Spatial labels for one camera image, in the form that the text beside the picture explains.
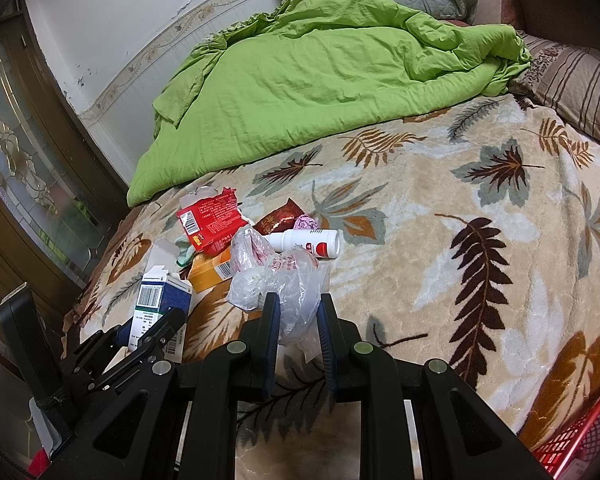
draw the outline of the orange box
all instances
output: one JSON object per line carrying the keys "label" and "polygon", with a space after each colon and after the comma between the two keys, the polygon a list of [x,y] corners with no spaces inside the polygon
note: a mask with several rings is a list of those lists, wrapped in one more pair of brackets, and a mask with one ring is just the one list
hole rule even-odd
{"label": "orange box", "polygon": [[218,256],[207,256],[199,253],[193,258],[188,279],[196,292],[207,290],[233,276],[231,272],[231,254],[227,247]]}

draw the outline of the plastic bag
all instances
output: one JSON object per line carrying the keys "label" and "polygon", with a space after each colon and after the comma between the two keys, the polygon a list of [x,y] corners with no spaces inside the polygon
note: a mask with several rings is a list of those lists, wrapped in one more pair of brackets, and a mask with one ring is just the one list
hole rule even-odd
{"label": "plastic bag", "polygon": [[[239,230],[236,237],[231,259],[232,268],[237,270],[226,300],[243,310],[253,310],[262,307],[268,292],[276,292],[280,298],[278,342],[284,346],[298,344],[305,359],[311,360],[319,354],[319,341],[310,328],[315,325],[320,295],[328,291],[330,267],[300,247],[273,253],[270,244],[250,227]],[[266,253],[269,256],[261,264]]]}
{"label": "plastic bag", "polygon": [[276,254],[271,244],[250,225],[241,227],[231,240],[231,270],[263,267],[270,256]]}
{"label": "plastic bag", "polygon": [[318,224],[318,222],[315,221],[315,219],[311,218],[309,215],[300,215],[298,218],[296,218],[293,229],[320,229],[320,224]]}

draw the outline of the red wrapper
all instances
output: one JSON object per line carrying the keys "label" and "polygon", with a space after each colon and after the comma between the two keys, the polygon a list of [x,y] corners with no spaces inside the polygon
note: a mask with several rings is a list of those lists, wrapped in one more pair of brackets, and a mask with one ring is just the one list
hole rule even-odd
{"label": "red wrapper", "polygon": [[263,216],[260,221],[254,225],[254,229],[261,235],[271,233],[281,233],[287,229],[293,229],[296,218],[303,215],[304,211],[291,199],[278,209],[274,209],[268,215]]}
{"label": "red wrapper", "polygon": [[238,211],[235,189],[226,187],[217,196],[202,198],[177,215],[196,252],[204,251],[209,256],[221,253],[235,232],[247,225]]}

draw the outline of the red label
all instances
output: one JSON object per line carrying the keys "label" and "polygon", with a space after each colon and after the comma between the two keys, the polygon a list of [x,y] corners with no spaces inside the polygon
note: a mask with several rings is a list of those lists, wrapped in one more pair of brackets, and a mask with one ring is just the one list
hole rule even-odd
{"label": "red label", "polygon": [[200,199],[177,215],[196,251],[215,242],[226,244],[240,227],[247,225],[238,211],[235,189],[226,187],[217,196]]}
{"label": "red label", "polygon": [[320,242],[315,247],[315,252],[318,256],[322,256],[323,258],[327,257],[327,242]]}

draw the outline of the white box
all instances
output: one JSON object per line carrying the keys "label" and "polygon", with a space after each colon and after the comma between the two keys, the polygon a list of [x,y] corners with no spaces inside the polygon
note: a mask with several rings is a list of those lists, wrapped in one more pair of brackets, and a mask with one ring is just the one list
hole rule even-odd
{"label": "white box", "polygon": [[[142,276],[140,292],[134,308],[129,336],[129,351],[138,348],[138,339],[172,308],[180,308],[189,316],[193,287],[164,265],[156,265]],[[184,348],[184,324],[164,348],[166,359],[181,363]]]}

